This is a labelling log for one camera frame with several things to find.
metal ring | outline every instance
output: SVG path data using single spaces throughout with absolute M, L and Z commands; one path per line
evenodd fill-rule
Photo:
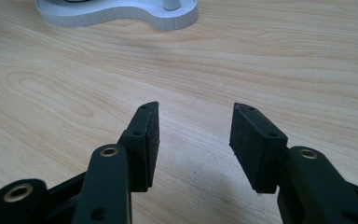
M 307 158 L 307 159 L 310 159 L 310 160 L 315 160 L 315 159 L 318 159 L 318 154 L 316 154 L 314 151 L 311 151 L 309 149 L 300 149 L 298 151 L 298 153 L 304 157 L 304 158 Z
M 115 147 L 107 147 L 104 150 L 101 151 L 101 155 L 103 157 L 111 157 L 118 154 L 118 148 Z
M 34 186 L 30 184 L 20 184 L 5 194 L 4 201 L 7 203 L 18 202 L 30 195 L 32 191 L 34 191 Z

small hole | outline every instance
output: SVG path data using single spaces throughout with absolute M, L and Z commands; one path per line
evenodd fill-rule
M 30 184 L 21 184 L 13 189 L 10 189 L 4 196 L 4 201 L 7 203 L 18 202 L 32 193 L 34 187 Z
M 94 221 L 101 221 L 107 217 L 107 209 L 105 207 L 99 207 L 91 212 L 91 219 Z
M 10 197 L 18 197 L 24 194 L 27 191 L 26 188 L 15 189 L 13 192 L 10 193 Z
M 358 215 L 356 213 L 353 213 L 348 210 L 343 210 L 343 211 L 341 211 L 341 214 L 345 219 L 347 219 L 353 223 L 358 223 Z
M 311 159 L 311 160 L 314 160 L 314 159 L 317 159 L 318 158 L 318 155 L 311 151 L 311 150 L 308 150 L 308 149 L 300 149 L 298 151 L 298 153 L 304 157 L 304 158 L 307 158 L 307 159 Z
M 109 147 L 101 151 L 101 155 L 104 157 L 111 157 L 118 153 L 117 148 Z

white cylinder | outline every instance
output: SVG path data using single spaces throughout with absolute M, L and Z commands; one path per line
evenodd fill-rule
M 180 0 L 162 0 L 165 10 L 174 11 L 180 7 Z

white plastic object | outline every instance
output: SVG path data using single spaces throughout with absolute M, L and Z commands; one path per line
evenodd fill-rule
M 62 27 L 137 19 L 168 31 L 183 29 L 199 17 L 197 0 L 36 0 L 36 8 L 48 23 Z

wooden table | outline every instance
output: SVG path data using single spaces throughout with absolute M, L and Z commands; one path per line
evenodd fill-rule
M 161 32 L 136 20 L 46 24 L 33 0 L 0 0 L 0 188 L 51 188 L 159 101 L 154 186 L 134 223 L 280 223 L 228 145 L 235 102 L 260 109 L 358 185 L 358 0 L 200 0 Z

